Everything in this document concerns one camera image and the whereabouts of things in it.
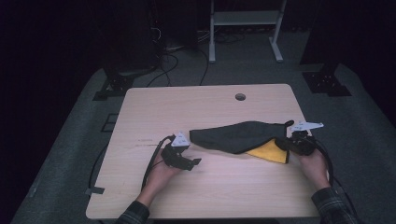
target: wooden table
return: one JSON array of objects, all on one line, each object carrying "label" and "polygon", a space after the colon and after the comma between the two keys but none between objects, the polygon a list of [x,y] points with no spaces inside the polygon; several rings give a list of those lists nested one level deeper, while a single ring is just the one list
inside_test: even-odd
[{"label": "wooden table", "polygon": [[[237,93],[246,100],[235,99]],[[139,194],[155,147],[167,135],[247,120],[304,120],[286,84],[166,87],[128,90],[91,196],[88,218],[117,218]],[[316,217],[296,158],[280,164],[194,144],[183,156],[202,158],[157,196],[151,218]]]}]

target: shirt sleeve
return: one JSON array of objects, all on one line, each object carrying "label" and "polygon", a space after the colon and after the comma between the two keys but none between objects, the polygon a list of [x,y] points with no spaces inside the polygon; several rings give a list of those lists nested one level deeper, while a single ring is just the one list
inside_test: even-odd
[{"label": "shirt sleeve", "polygon": [[149,218],[149,209],[138,201],[129,205],[117,219],[116,224],[144,224]]},{"label": "shirt sleeve", "polygon": [[332,188],[320,189],[312,196],[312,201],[320,214],[320,223],[359,223],[350,213],[341,197]]}]

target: left hand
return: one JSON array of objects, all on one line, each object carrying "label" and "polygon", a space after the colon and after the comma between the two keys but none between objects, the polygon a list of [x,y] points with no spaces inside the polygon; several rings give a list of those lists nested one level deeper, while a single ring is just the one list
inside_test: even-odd
[{"label": "left hand", "polygon": [[160,149],[148,175],[146,186],[143,187],[139,196],[136,198],[137,201],[141,202],[146,207],[151,205],[155,196],[168,185],[172,177],[181,171],[178,168],[167,166],[161,156],[162,152],[163,149]]}]

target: black cloth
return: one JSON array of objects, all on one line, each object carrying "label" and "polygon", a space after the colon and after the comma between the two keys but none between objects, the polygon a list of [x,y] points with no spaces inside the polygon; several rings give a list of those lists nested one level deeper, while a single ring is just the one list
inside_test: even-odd
[{"label": "black cloth", "polygon": [[286,137],[286,128],[292,123],[245,121],[218,128],[191,130],[190,140],[200,147],[240,154],[260,147],[275,137]]}]

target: right hand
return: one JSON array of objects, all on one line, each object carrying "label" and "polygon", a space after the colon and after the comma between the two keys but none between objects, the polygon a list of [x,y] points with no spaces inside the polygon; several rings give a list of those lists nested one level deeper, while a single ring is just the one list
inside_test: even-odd
[{"label": "right hand", "polygon": [[296,155],[302,166],[304,175],[314,184],[316,190],[329,188],[327,165],[324,156],[317,149],[309,156]]}]

